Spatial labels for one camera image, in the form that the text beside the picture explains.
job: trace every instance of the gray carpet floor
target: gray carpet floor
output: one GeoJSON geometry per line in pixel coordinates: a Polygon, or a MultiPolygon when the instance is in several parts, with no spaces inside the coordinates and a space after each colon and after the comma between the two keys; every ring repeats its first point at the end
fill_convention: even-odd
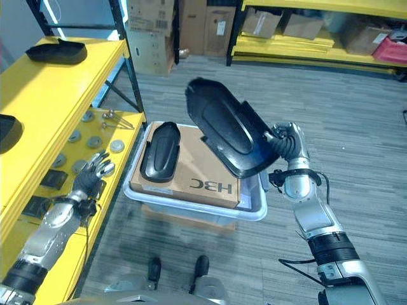
{"type": "MultiPolygon", "coordinates": [[[[331,180],[331,206],[389,304],[407,304],[407,84],[367,74],[259,64],[225,67],[222,58],[181,61],[168,78],[138,74],[148,121],[192,124],[184,90],[189,80],[221,81],[248,100],[269,125],[295,121],[307,136],[313,168],[331,180]]],[[[131,96],[127,72],[116,86],[131,96]]],[[[109,92],[103,108],[131,108],[109,92]]],[[[269,172],[285,168],[276,162],[269,172]]],[[[325,188],[321,187],[321,196],[325,188]]],[[[272,189],[268,215],[217,233],[151,220],[122,190],[112,202],[86,272],[82,296],[101,294],[126,273],[146,274],[148,260],[163,262],[162,291],[189,289],[195,260],[210,258],[209,274],[223,281],[231,303],[317,304],[318,284],[280,265],[278,258],[309,259],[296,234],[289,202],[272,189]]],[[[315,266],[302,270],[316,275],[315,266]]]]}

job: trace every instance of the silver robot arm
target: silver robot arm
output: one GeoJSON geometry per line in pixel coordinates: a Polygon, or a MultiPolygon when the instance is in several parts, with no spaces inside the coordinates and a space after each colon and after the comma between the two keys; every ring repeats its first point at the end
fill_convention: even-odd
{"type": "Polygon", "coordinates": [[[276,125],[268,141],[291,138],[295,149],[282,154],[288,162],[286,172],[271,174],[284,181],[284,195],[293,206],[294,216],[318,265],[317,272],[326,289],[320,304],[384,305],[386,301],[365,263],[347,238],[331,207],[317,195],[318,176],[310,170],[304,134],[295,123],[276,125]]]}
{"type": "Polygon", "coordinates": [[[114,170],[109,156],[99,152],[75,178],[72,191],[55,201],[45,214],[38,230],[27,240],[17,261],[0,285],[0,304],[30,305],[45,279],[58,261],[81,221],[95,215],[92,198],[101,178],[114,170]]]}

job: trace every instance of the brown cardboard box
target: brown cardboard box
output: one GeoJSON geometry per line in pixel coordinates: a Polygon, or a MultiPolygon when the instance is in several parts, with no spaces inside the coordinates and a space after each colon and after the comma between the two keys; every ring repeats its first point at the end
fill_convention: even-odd
{"type": "Polygon", "coordinates": [[[370,55],[390,32],[381,18],[354,17],[340,33],[340,40],[348,53],[370,55]]]}
{"type": "Polygon", "coordinates": [[[180,17],[179,47],[191,54],[204,54],[206,0],[184,0],[180,17]]]}
{"type": "Polygon", "coordinates": [[[225,56],[228,50],[235,8],[208,6],[206,9],[205,40],[203,54],[225,56]]]}
{"type": "MultiPolygon", "coordinates": [[[[160,123],[154,122],[148,134],[151,140],[160,123]]],[[[240,181],[233,177],[212,151],[200,140],[203,133],[190,126],[180,126],[180,150],[174,178],[166,183],[154,183],[140,173],[145,146],[137,162],[130,188],[147,194],[234,208],[240,200],[240,181]]]]}
{"type": "Polygon", "coordinates": [[[169,75],[174,64],[174,35],[127,29],[127,40],[137,73],[169,75]]]}
{"type": "Polygon", "coordinates": [[[286,11],[283,14],[283,35],[307,39],[315,39],[324,25],[324,21],[318,18],[304,17],[286,11]]]}
{"type": "Polygon", "coordinates": [[[127,11],[130,29],[171,35],[174,0],[127,0],[127,11]]]}
{"type": "Polygon", "coordinates": [[[281,15],[274,15],[267,11],[256,11],[249,8],[242,27],[247,35],[271,38],[280,22],[281,15]]]}

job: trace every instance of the cardboard boxes stack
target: cardboard boxes stack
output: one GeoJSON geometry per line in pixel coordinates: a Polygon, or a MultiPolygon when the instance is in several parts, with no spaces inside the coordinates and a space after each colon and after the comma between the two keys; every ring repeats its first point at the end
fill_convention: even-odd
{"type": "Polygon", "coordinates": [[[168,76],[174,64],[174,0],[127,0],[127,11],[135,71],[168,76]]]}
{"type": "Polygon", "coordinates": [[[234,7],[207,7],[206,0],[184,0],[180,49],[194,55],[225,56],[234,16],[234,7]]]}

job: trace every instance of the yellow shelf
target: yellow shelf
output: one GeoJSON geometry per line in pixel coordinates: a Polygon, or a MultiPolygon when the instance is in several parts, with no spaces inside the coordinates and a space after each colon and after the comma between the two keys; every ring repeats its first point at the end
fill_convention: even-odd
{"type": "Polygon", "coordinates": [[[248,38],[239,35],[237,38],[236,45],[233,47],[232,56],[236,60],[234,54],[239,56],[250,56],[250,57],[285,57],[290,59],[314,59],[314,60],[326,60],[326,61],[336,61],[336,62],[346,62],[353,64],[363,64],[363,65],[375,65],[375,66],[386,66],[386,67],[407,67],[407,65],[397,64],[392,62],[380,62],[373,58],[371,55],[355,55],[349,54],[343,49],[339,42],[339,39],[333,37],[335,40],[335,45],[330,48],[327,52],[321,51],[307,51],[307,50],[290,50],[289,48],[284,49],[281,46],[275,46],[272,43],[268,43],[267,39],[260,41],[259,39],[248,38]]]}
{"type": "Polygon", "coordinates": [[[406,0],[244,0],[242,10],[247,5],[308,8],[407,19],[406,0]]]}
{"type": "MultiPolygon", "coordinates": [[[[44,64],[23,55],[0,76],[0,111],[24,126],[18,143],[0,157],[0,243],[113,67],[128,56],[126,41],[69,40],[86,44],[88,56],[80,64],[44,64]]],[[[45,37],[43,43],[56,39],[45,37]]]]}
{"type": "Polygon", "coordinates": [[[317,67],[330,67],[330,68],[341,68],[341,69],[354,69],[368,72],[378,72],[393,74],[394,69],[390,67],[377,66],[372,67],[368,65],[356,65],[356,64],[347,64],[343,62],[328,62],[328,61],[316,61],[316,60],[304,60],[297,58],[288,58],[288,57],[266,57],[266,56],[250,56],[250,55],[240,55],[236,54],[233,56],[233,60],[243,61],[243,62],[269,62],[276,64],[293,64],[293,65],[312,65],[317,67]]]}
{"type": "MultiPolygon", "coordinates": [[[[92,111],[95,114],[95,119],[88,123],[80,122],[75,128],[81,132],[81,140],[76,143],[66,142],[64,148],[61,150],[61,153],[65,154],[67,157],[67,162],[64,166],[56,169],[63,170],[69,174],[61,190],[57,191],[39,186],[34,192],[36,196],[43,197],[53,197],[68,193],[75,178],[75,174],[71,170],[75,161],[78,159],[88,160],[92,154],[101,149],[105,149],[110,153],[109,159],[116,164],[116,169],[112,176],[104,178],[107,184],[100,200],[97,202],[100,207],[97,207],[96,215],[90,219],[89,252],[93,247],[100,225],[102,224],[109,208],[111,199],[118,185],[120,176],[123,173],[123,169],[126,165],[141,124],[146,120],[143,113],[135,114],[131,112],[116,111],[118,115],[131,122],[135,129],[126,130],[110,127],[103,129],[101,128],[101,124],[104,122],[102,119],[102,113],[104,110],[92,109],[92,111]],[[93,135],[98,135],[102,139],[102,146],[98,149],[90,149],[86,146],[88,138],[93,135]],[[120,139],[125,143],[125,149],[119,153],[112,153],[109,148],[110,143],[116,139],[120,139]]],[[[39,223],[40,220],[38,219],[24,215],[20,216],[19,221],[16,223],[3,245],[4,260],[2,267],[4,273],[11,267],[11,264],[13,264],[17,258],[17,255],[23,247],[29,233],[33,232],[39,223]]],[[[54,268],[47,274],[44,283],[38,290],[34,305],[58,304],[66,301],[81,272],[85,256],[85,243],[86,232],[85,229],[81,227],[69,240],[66,250],[54,268]]]]}

